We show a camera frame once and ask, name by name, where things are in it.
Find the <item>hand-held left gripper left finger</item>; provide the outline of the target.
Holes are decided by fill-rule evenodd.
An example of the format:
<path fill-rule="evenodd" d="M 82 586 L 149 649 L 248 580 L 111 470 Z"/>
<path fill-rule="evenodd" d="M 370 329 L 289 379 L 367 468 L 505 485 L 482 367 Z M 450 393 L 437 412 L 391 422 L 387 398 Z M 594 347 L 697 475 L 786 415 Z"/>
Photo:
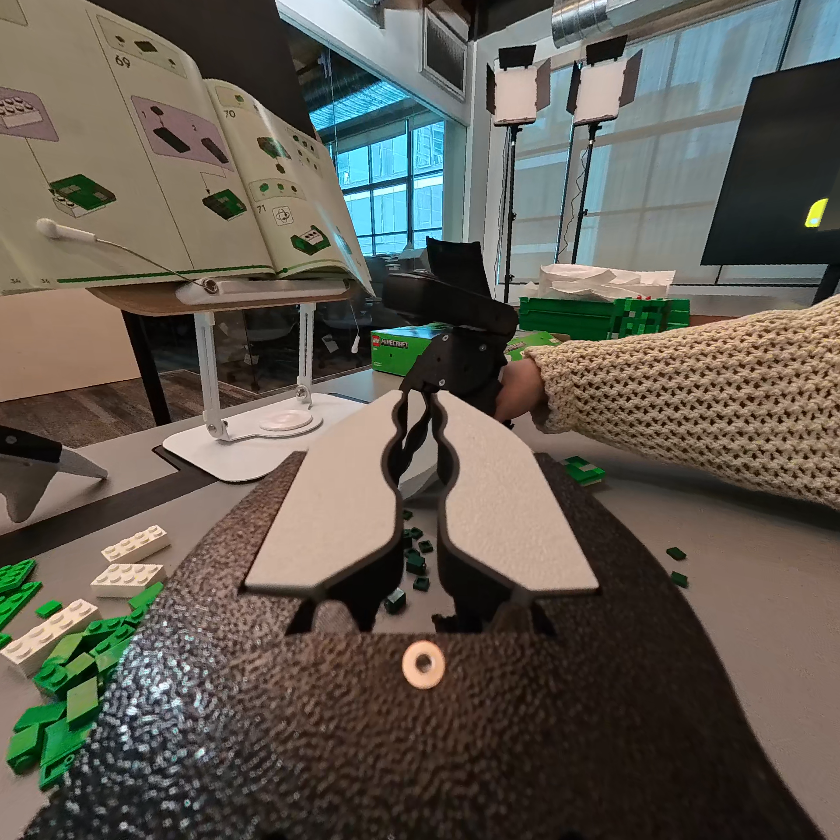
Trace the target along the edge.
<path fill-rule="evenodd" d="M 406 432 L 391 391 L 311 444 L 245 578 L 250 593 L 346 605 L 372 630 L 403 577 L 403 500 L 389 456 Z"/>

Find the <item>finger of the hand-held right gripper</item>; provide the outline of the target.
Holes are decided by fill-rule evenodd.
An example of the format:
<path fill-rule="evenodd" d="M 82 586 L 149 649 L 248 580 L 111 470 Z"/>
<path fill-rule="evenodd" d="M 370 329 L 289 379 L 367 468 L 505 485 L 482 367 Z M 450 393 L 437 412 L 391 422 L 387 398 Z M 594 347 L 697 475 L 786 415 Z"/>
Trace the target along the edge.
<path fill-rule="evenodd" d="M 430 392 L 423 392 L 422 395 L 425 408 L 420 419 L 408 430 L 404 437 L 402 450 L 397 459 L 397 473 L 399 475 L 405 474 L 413 461 L 413 457 L 424 444 L 432 421 L 432 395 Z"/>

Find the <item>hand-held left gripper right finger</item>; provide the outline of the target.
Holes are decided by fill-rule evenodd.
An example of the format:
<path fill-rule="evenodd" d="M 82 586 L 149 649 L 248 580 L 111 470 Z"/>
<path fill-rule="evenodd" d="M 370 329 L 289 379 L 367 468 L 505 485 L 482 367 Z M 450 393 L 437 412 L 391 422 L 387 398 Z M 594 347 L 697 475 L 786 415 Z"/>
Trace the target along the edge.
<path fill-rule="evenodd" d="M 489 623 L 503 603 L 593 595 L 598 580 L 535 454 L 449 392 L 434 394 L 437 574 L 456 612 Z"/>

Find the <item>pile of dark green pieces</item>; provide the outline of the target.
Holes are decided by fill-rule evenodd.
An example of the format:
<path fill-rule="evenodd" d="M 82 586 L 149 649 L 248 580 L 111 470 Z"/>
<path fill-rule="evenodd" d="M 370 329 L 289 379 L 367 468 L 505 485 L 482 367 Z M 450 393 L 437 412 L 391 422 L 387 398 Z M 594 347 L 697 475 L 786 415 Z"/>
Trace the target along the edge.
<path fill-rule="evenodd" d="M 408 506 L 402 519 L 403 577 L 382 609 L 393 616 L 419 617 L 420 606 L 443 613 L 452 607 L 452 599 L 439 579 L 436 513 L 430 507 Z"/>

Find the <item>person's right forearm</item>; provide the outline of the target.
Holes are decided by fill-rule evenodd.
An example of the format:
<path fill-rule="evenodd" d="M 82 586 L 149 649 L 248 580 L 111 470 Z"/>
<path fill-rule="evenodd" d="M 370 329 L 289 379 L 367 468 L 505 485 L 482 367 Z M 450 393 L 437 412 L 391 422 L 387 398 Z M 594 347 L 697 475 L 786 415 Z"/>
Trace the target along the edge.
<path fill-rule="evenodd" d="M 526 350 L 534 422 L 738 487 L 839 509 L 839 298 Z"/>

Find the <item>green lego set box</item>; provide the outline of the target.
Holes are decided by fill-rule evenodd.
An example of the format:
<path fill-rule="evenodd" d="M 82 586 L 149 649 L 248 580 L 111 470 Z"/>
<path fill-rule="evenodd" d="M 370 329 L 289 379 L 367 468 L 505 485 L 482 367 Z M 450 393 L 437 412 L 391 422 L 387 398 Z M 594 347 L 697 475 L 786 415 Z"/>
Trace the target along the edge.
<path fill-rule="evenodd" d="M 431 340 L 450 331 L 451 328 L 442 323 L 374 330 L 371 332 L 371 368 L 389 375 L 405 376 Z M 507 362 L 519 361 L 528 348 L 554 347 L 570 340 L 565 333 L 518 330 L 507 343 L 505 358 Z"/>

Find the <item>small green grey lego assembly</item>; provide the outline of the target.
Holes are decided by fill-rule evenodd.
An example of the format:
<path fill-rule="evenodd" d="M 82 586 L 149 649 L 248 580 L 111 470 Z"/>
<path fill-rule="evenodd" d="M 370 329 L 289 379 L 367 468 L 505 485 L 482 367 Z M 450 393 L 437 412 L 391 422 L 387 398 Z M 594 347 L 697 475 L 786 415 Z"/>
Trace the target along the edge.
<path fill-rule="evenodd" d="M 606 473 L 600 467 L 580 456 L 571 456 L 560 461 L 565 474 L 579 487 L 590 487 L 603 481 Z"/>

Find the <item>large green lego model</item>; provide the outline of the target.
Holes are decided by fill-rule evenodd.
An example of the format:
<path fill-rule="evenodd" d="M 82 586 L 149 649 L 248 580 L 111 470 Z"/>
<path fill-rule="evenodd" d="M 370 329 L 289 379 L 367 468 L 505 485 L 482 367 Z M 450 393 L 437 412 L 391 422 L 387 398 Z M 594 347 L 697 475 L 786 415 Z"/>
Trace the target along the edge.
<path fill-rule="evenodd" d="M 521 329 L 565 334 L 583 341 L 657 334 L 690 325 L 687 299 L 567 301 L 521 297 L 518 311 Z"/>

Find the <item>bright green large lego plate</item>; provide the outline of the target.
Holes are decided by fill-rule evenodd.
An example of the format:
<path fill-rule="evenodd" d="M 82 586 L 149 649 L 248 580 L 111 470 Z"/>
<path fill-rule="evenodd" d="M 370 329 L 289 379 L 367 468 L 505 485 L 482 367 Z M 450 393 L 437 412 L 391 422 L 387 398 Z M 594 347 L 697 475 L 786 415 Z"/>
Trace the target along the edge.
<path fill-rule="evenodd" d="M 0 629 L 3 634 L 5 626 L 20 613 L 25 605 L 39 592 L 43 583 L 29 581 L 20 585 L 16 590 L 1 594 Z"/>

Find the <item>lego instruction booklet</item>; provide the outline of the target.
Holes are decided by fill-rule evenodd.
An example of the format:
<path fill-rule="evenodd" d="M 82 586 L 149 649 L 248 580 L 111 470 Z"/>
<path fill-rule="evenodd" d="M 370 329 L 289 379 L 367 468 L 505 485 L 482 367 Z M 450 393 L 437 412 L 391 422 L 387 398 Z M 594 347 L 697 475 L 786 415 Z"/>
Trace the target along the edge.
<path fill-rule="evenodd" d="M 330 153 L 90 2 L 2 2 L 2 295 L 371 275 Z"/>

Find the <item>person's right hand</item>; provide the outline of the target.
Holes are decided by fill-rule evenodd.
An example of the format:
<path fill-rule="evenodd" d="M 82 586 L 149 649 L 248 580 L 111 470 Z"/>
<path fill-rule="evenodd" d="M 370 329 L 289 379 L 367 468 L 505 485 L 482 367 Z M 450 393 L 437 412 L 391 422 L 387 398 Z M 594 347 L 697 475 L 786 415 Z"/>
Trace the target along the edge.
<path fill-rule="evenodd" d="M 500 371 L 499 384 L 494 417 L 500 423 L 506 424 L 548 405 L 540 369 L 532 358 L 507 364 Z"/>

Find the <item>white book stand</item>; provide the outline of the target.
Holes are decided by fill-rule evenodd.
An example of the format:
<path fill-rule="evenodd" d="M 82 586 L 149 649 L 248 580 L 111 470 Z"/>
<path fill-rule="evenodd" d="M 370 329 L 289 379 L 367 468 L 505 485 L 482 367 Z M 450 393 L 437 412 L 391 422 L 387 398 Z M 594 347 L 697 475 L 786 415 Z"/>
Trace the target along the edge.
<path fill-rule="evenodd" d="M 257 480 L 291 452 L 306 451 L 314 440 L 361 409 L 348 397 L 312 393 L 316 306 L 350 291 L 337 280 L 185 281 L 175 299 L 194 316 L 203 391 L 204 429 L 168 437 L 164 449 L 229 484 Z M 299 371 L 293 397 L 225 418 L 217 380 L 215 314 L 280 304 L 298 306 Z"/>

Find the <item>white crumpled paper bags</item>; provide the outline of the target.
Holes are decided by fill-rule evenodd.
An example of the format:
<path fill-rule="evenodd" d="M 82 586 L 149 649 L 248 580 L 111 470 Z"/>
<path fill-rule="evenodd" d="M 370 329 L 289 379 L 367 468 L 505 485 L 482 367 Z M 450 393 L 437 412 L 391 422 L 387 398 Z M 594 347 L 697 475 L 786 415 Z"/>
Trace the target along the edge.
<path fill-rule="evenodd" d="M 530 298 L 563 301 L 603 301 L 631 298 L 666 299 L 675 270 L 633 271 L 627 269 L 554 264 L 542 266 L 537 282 L 528 283 Z"/>

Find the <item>studio light on stand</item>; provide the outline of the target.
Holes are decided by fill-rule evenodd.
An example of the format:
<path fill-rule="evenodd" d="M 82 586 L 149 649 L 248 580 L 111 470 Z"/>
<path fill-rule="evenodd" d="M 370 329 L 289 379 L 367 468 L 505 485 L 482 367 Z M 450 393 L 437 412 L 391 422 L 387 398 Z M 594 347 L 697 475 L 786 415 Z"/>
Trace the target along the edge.
<path fill-rule="evenodd" d="M 574 231 L 571 263 L 577 262 L 581 230 L 586 216 L 586 194 L 592 168 L 592 153 L 603 124 L 617 119 L 620 109 L 635 100 L 643 52 L 625 57 L 627 35 L 597 41 L 584 49 L 584 62 L 575 65 L 570 83 L 567 111 L 572 128 L 587 129 L 584 148 L 583 183 Z"/>
<path fill-rule="evenodd" d="M 539 112 L 550 105 L 551 62 L 535 60 L 537 46 L 516 45 L 498 51 L 498 68 L 488 69 L 486 104 L 494 128 L 505 130 L 505 156 L 501 180 L 501 232 L 499 234 L 499 270 L 502 299 L 509 302 L 512 229 L 515 213 L 515 167 L 518 136 L 522 129 L 536 122 Z"/>

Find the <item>spare hand-held gripper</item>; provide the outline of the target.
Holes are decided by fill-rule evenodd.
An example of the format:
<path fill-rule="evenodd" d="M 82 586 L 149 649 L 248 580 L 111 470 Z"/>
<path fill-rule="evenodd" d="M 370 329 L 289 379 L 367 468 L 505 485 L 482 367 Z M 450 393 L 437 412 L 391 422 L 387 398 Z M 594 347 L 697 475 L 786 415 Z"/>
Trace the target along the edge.
<path fill-rule="evenodd" d="M 58 473 L 109 477 L 105 468 L 57 441 L 1 426 L 1 494 L 12 522 L 25 522 L 32 515 Z"/>

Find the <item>pile of bright green pieces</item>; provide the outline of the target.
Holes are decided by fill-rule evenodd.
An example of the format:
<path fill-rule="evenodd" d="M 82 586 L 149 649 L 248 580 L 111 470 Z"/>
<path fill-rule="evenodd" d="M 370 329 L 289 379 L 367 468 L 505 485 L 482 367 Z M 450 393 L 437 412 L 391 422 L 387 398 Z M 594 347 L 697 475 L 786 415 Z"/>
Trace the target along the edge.
<path fill-rule="evenodd" d="M 63 637 L 32 677 L 11 668 L 41 696 L 38 704 L 21 712 L 7 742 L 5 762 L 15 775 L 37 771 L 38 788 L 46 793 L 69 772 L 99 718 L 125 651 L 164 586 L 153 584 L 129 598 L 126 614 L 101 618 L 83 632 Z M 48 604 L 45 620 L 64 607 Z"/>

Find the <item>black monitor screen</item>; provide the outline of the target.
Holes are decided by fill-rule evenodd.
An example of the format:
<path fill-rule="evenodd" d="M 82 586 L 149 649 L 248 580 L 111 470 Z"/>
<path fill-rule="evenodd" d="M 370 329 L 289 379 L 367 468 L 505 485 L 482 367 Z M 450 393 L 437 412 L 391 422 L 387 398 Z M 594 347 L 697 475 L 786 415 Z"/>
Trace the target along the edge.
<path fill-rule="evenodd" d="M 824 266 L 838 287 L 839 59 L 752 79 L 700 263 Z"/>

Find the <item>wall air vent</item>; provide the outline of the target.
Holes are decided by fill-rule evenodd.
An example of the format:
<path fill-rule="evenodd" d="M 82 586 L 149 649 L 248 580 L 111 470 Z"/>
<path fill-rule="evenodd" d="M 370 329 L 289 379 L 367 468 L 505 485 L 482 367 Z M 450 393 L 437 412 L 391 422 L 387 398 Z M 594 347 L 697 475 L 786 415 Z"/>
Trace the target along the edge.
<path fill-rule="evenodd" d="M 467 22 L 444 2 L 423 7 L 421 73 L 459 101 L 466 98 Z"/>

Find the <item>silver ventilation duct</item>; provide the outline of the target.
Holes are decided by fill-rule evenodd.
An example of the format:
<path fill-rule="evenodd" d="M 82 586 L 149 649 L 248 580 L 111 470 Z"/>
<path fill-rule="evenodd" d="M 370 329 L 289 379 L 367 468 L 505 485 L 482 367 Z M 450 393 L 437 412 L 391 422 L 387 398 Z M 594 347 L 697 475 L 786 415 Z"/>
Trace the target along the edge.
<path fill-rule="evenodd" d="M 628 7 L 635 1 L 555 1 L 551 13 L 551 35 L 558 47 L 570 46 L 623 25 Z"/>

